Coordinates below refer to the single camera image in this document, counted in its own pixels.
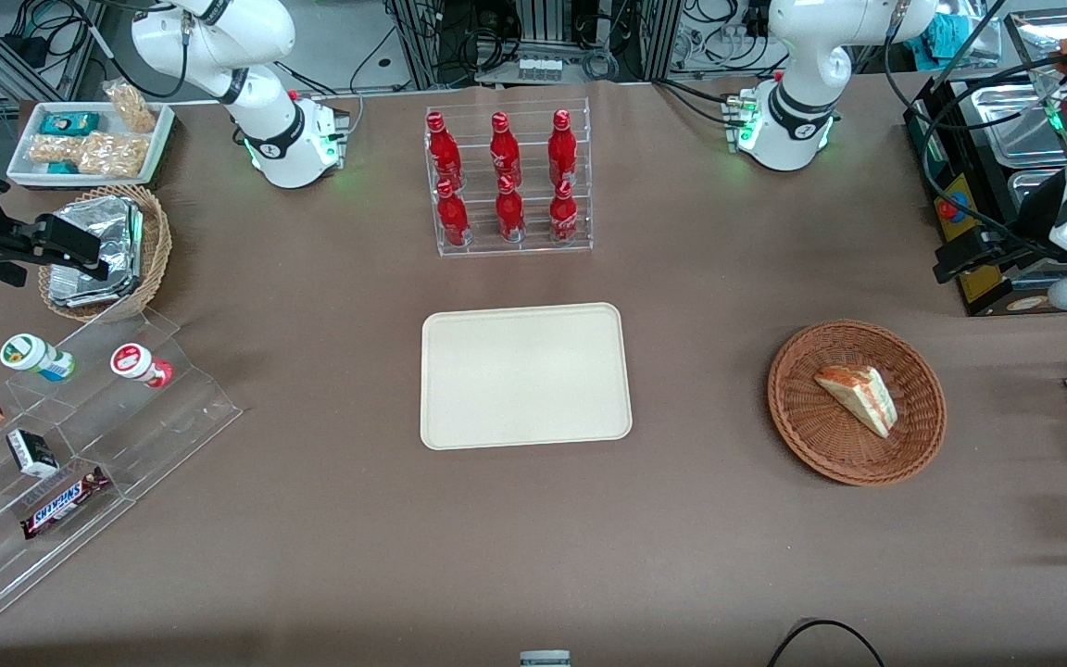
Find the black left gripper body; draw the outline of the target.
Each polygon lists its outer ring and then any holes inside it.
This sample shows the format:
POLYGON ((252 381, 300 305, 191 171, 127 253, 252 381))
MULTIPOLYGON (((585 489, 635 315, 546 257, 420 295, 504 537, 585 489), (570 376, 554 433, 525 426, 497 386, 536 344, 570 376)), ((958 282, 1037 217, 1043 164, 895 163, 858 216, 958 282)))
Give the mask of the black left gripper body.
POLYGON ((1008 224, 1012 240, 1042 255, 1067 255, 1051 241, 1051 232, 1067 224, 1067 161, 1023 200, 1019 216, 1008 224))

